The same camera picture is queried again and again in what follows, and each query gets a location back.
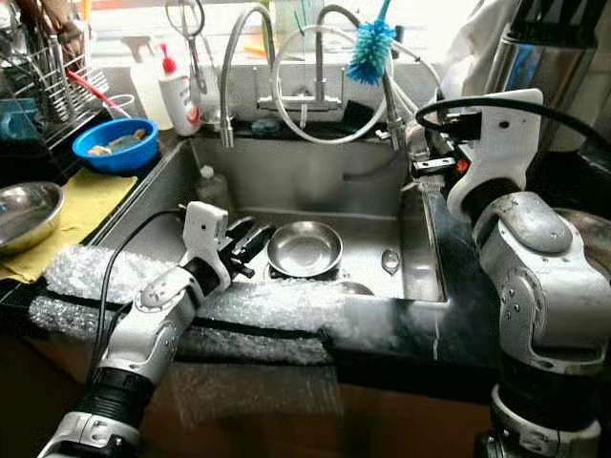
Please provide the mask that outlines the clear plastic bottle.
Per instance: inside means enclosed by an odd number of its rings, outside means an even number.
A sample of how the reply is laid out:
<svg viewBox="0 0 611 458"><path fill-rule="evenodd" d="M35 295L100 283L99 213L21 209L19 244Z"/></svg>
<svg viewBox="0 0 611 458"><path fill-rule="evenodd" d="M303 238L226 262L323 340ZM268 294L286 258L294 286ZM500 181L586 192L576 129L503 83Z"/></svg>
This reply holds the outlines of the clear plastic bottle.
<svg viewBox="0 0 611 458"><path fill-rule="evenodd" d="M200 167L200 180L197 184L197 197L201 202L218 206L226 211L233 209L230 196L230 184L227 178L219 174L213 166L202 165Z"/></svg>

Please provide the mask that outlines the stainless steel sink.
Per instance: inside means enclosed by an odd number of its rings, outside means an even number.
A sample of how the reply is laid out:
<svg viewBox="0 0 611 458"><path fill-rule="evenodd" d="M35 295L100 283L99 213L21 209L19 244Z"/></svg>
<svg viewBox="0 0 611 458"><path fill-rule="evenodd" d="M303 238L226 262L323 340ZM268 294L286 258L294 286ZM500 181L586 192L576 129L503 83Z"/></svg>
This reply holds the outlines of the stainless steel sink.
<svg viewBox="0 0 611 458"><path fill-rule="evenodd" d="M375 297L446 300L427 195L411 183L409 159L384 141L327 147L240 138L226 149L215 138L195 136L162 149L88 243L116 247L153 211L195 199L202 165L227 178L233 217L274 226L311 219L339 232L344 250L332 280L365 284ZM385 249L401 254L394 276L380 265Z"/></svg>

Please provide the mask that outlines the small steel bowl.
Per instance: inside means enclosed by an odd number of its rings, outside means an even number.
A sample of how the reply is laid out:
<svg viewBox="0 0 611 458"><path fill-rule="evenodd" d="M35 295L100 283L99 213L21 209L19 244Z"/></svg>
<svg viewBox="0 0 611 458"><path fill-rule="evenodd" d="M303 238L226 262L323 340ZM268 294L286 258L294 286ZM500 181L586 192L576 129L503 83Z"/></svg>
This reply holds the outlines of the small steel bowl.
<svg viewBox="0 0 611 458"><path fill-rule="evenodd" d="M357 281L335 281L331 288L333 291L344 293L344 294L358 294L358 296L375 296L375 293L371 291L365 284Z"/></svg>

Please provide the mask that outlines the small steel cup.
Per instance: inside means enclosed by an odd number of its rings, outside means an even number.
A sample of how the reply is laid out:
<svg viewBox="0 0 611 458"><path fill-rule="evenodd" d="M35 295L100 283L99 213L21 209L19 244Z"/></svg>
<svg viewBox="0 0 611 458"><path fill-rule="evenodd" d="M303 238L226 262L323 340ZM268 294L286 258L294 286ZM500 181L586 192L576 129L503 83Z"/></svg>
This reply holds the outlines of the small steel cup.
<svg viewBox="0 0 611 458"><path fill-rule="evenodd" d="M200 109L201 126L209 127L211 131L220 132L232 128L230 114L222 105L205 106Z"/></svg>

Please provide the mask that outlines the teal mug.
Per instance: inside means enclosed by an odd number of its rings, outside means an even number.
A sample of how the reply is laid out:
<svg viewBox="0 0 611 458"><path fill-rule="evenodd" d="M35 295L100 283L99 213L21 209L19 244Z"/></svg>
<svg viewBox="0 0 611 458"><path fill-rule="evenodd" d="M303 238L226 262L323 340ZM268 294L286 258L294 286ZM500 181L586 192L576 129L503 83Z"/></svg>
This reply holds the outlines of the teal mug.
<svg viewBox="0 0 611 458"><path fill-rule="evenodd" d="M37 140L39 110L33 97L5 97L0 100L0 139L4 141Z"/></svg>

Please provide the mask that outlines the flexible steel faucet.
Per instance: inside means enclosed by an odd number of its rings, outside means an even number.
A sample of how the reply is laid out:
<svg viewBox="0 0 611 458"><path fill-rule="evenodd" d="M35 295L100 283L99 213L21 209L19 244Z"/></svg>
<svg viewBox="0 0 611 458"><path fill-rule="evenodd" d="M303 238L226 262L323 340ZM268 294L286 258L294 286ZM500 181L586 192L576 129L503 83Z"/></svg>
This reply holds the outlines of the flexible steel faucet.
<svg viewBox="0 0 611 458"><path fill-rule="evenodd" d="M219 89L220 89L220 139L223 148L232 149L235 147L235 136L233 135L232 114L230 110L230 92L228 91L228 80L230 80L230 70L233 62L233 55L239 43L239 35L250 17L258 14L262 18L263 28L263 51L267 64L274 64L278 52L275 47L274 26L272 26L272 14L267 4L257 3L242 12L239 19L233 23L225 47L225 53L220 66Z"/></svg>

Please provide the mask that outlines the white cloth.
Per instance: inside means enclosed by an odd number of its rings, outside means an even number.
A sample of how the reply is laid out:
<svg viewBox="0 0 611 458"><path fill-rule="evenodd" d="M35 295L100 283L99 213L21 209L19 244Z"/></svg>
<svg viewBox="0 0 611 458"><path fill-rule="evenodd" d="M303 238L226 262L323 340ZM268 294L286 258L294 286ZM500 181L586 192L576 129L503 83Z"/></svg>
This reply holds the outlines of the white cloth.
<svg viewBox="0 0 611 458"><path fill-rule="evenodd" d="M446 99L484 95L495 52L520 0L476 0L439 64Z"/></svg>

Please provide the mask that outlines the steel knife block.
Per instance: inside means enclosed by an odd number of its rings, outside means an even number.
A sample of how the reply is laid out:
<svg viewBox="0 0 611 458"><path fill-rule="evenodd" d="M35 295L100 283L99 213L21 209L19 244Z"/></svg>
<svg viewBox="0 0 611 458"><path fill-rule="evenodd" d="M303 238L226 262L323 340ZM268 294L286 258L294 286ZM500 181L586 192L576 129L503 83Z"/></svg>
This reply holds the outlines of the steel knife block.
<svg viewBox="0 0 611 458"><path fill-rule="evenodd" d="M505 0L486 94L538 89L541 104L597 125L611 82L590 77L611 0Z"/></svg>

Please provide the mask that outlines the pale food scraps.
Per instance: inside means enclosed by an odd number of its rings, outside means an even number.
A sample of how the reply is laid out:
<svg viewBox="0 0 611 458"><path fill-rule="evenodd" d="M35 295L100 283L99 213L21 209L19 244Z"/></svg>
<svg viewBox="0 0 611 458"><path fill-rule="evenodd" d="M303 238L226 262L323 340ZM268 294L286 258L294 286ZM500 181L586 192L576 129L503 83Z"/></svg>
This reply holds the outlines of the pale food scraps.
<svg viewBox="0 0 611 458"><path fill-rule="evenodd" d="M126 150L139 144L148 136L148 131L144 128L137 128L133 134L118 136L110 140L109 143L95 145L88 150L88 156L113 156L122 150Z"/></svg>

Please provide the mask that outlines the steel mixer tap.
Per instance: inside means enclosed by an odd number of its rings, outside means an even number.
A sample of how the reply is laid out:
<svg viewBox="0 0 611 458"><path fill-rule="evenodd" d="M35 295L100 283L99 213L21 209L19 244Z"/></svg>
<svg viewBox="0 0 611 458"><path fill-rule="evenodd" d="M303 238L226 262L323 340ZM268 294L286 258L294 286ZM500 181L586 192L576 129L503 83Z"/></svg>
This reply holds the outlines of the steel mixer tap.
<svg viewBox="0 0 611 458"><path fill-rule="evenodd" d="M345 6L333 4L333 0L258 0L262 15L263 53L267 62L288 53L278 49L278 36L298 36L303 40L301 57L311 65L311 75L305 85L297 87L291 94L284 94L281 100L287 109L301 109L309 113L330 113L344 109L344 78L327 78L327 57L325 39L318 33L306 33L308 25L320 25L328 14L340 14L350 25L357 26L358 16Z"/></svg>

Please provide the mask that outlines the blue plastic bowl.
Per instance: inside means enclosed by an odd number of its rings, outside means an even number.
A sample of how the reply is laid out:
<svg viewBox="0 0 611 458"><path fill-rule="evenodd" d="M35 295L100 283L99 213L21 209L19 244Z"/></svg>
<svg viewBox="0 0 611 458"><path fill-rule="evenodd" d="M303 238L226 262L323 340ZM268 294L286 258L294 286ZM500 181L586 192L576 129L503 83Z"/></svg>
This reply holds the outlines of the blue plastic bowl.
<svg viewBox="0 0 611 458"><path fill-rule="evenodd" d="M88 156L88 150L95 145L104 145L119 136L133 134L137 128L147 130L148 136L135 147L122 150L113 156ZM73 143L73 149L75 156L83 158L96 172L114 176L135 175L156 160L158 126L147 118L109 119L79 135Z"/></svg>

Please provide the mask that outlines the clear plastic cup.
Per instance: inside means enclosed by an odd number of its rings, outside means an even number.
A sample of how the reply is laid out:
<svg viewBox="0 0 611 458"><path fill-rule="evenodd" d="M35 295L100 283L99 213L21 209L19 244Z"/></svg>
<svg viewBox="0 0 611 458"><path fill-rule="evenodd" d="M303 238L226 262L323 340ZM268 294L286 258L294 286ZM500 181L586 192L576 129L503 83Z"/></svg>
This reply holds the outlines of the clear plastic cup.
<svg viewBox="0 0 611 458"><path fill-rule="evenodd" d="M104 101L103 105L112 119L131 118L138 114L134 108L136 97L131 94L111 95L108 100Z"/></svg>

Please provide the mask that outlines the white spray bottle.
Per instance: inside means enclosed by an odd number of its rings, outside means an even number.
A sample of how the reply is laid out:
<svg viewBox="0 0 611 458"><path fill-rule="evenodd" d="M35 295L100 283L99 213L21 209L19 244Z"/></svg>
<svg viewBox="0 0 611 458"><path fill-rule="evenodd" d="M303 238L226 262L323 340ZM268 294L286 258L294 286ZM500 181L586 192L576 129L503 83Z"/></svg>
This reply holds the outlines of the white spray bottle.
<svg viewBox="0 0 611 458"><path fill-rule="evenodd" d="M136 88L137 99L141 110L157 123L158 130L166 131L172 127L169 114L166 113L164 101L158 88L158 71L153 69L157 53L154 52L152 36L121 36L121 42L134 58L134 65L128 69L132 83Z"/></svg>

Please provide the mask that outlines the steel loop-handled utensil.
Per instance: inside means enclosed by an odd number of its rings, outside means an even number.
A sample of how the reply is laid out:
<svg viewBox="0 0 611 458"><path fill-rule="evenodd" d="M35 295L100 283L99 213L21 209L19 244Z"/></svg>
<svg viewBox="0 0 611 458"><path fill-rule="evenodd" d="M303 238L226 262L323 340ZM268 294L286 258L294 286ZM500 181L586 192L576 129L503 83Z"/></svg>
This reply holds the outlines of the steel loop-handled utensil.
<svg viewBox="0 0 611 458"><path fill-rule="evenodd" d="M200 73L200 49L197 40L204 30L206 16L201 0L165 0L164 13L170 27L186 43L189 56L188 73L193 84L193 95L202 101L205 95L205 83Z"/></svg>

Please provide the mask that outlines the red handled utensil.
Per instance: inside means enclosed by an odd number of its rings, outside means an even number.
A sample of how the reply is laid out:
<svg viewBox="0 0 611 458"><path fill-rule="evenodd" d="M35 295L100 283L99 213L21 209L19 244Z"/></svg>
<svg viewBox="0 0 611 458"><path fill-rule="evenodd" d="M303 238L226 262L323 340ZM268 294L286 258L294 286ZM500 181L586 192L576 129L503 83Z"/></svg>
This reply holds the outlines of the red handled utensil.
<svg viewBox="0 0 611 458"><path fill-rule="evenodd" d="M103 104L108 106L108 108L121 110L121 106L115 103L113 99L110 99L109 96L106 96L104 92L95 86L95 84L92 84L87 78L84 78L82 74L75 73L73 70L65 70L65 74L75 83L79 84L79 86L82 86L86 88L87 91L91 92L97 100L103 101Z"/></svg>

